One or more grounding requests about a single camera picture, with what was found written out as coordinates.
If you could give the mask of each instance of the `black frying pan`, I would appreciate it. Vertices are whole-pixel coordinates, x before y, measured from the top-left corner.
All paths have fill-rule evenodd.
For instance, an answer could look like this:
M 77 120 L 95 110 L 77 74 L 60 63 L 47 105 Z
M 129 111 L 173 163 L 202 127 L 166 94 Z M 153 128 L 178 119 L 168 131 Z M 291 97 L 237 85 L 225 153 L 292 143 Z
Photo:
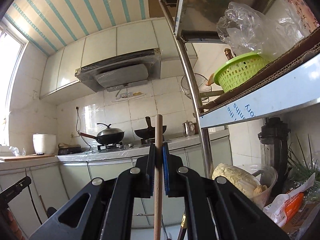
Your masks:
M 100 136 L 93 136 L 93 135 L 81 132 L 80 135 L 87 137 L 87 138 L 95 139 L 98 143 L 100 143 L 102 145 L 108 145 L 108 144 L 115 144 L 115 143 L 121 142 L 121 140 L 124 137 L 124 132 L 105 134 L 105 135 L 100 135 Z
M 134 130 L 134 133 L 142 138 L 142 139 L 150 139 L 150 138 L 154 138 L 156 136 L 156 128 L 155 127 L 152 127 L 151 125 L 151 119 L 149 116 L 146 116 L 146 122 L 147 122 L 147 125 L 148 125 L 148 128 L 145 128 L 145 129 L 139 129 L 139 130 Z M 162 133 L 165 132 L 165 130 L 167 130 L 167 126 L 166 125 L 163 125 L 162 126 Z

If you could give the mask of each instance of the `ceiling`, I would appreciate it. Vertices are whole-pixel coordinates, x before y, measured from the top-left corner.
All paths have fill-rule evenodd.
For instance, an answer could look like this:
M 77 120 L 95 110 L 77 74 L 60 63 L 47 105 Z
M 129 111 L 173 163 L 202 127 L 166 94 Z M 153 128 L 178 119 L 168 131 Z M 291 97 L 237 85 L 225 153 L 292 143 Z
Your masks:
M 47 56 L 97 31 L 149 18 L 148 0 L 15 0 L 6 19 Z

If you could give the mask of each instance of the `white countertop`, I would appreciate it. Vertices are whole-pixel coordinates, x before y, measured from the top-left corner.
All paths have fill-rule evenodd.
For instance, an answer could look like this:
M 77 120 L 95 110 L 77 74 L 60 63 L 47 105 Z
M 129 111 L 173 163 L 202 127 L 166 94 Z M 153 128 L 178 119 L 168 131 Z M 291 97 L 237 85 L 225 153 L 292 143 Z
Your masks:
M 229 135 L 229 130 L 222 130 L 218 132 L 209 133 L 210 141 L 217 140 L 219 138 L 223 138 Z M 189 137 L 178 137 L 171 139 L 168 142 L 169 150 L 180 149 L 184 147 L 190 147 L 193 145 L 200 144 L 199 136 L 193 135 Z M 0 161 L 0 172 L 7 170 L 16 170 L 16 169 L 24 169 L 26 167 L 35 167 L 50 163 L 57 162 L 91 162 L 91 161 L 102 161 L 102 160 L 112 160 L 112 159 L 120 159 L 120 158 L 133 158 L 142 155 L 147 155 L 149 153 L 149 147 L 139 148 L 138 146 L 134 146 L 133 148 L 128 148 L 125 150 L 118 150 L 115 152 L 107 152 L 107 153 L 95 153 L 95 154 L 74 154 L 74 155 L 59 155 L 52 156 L 50 158 L 39 158 L 34 160 L 24 160 L 24 161 L 11 161 L 11 162 L 3 162 Z

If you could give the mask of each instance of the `wire strainer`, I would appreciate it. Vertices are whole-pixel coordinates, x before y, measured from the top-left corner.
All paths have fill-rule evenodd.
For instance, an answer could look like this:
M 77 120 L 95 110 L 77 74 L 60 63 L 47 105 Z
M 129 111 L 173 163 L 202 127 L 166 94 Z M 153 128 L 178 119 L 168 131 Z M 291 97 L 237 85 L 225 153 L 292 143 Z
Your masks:
M 194 73 L 194 74 L 195 74 L 196 83 L 197 83 L 199 92 L 200 93 L 211 92 L 212 91 L 211 86 L 206 85 L 208 80 L 203 75 L 200 75 L 198 73 Z M 181 88 L 182 88 L 183 92 L 185 93 L 185 95 L 191 99 L 189 84 L 188 84 L 186 76 L 183 76 L 183 78 L 181 79 Z M 209 98 L 206 97 L 206 98 L 201 98 L 201 99 L 202 99 L 202 101 L 205 101 Z

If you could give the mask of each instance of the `barcode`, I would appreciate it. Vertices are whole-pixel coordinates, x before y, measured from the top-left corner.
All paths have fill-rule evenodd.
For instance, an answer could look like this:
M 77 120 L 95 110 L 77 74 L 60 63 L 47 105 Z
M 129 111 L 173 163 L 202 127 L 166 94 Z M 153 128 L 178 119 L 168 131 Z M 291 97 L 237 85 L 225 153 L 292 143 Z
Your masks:
M 302 204 L 301 204 L 301 206 L 300 206 L 300 208 L 299 208 L 299 210 L 298 210 L 298 212 L 302 212 L 303 209 L 304 209 L 304 207 L 306 206 L 306 204 L 307 204 L 307 202 L 306 202 L 306 201 L 303 201 Z

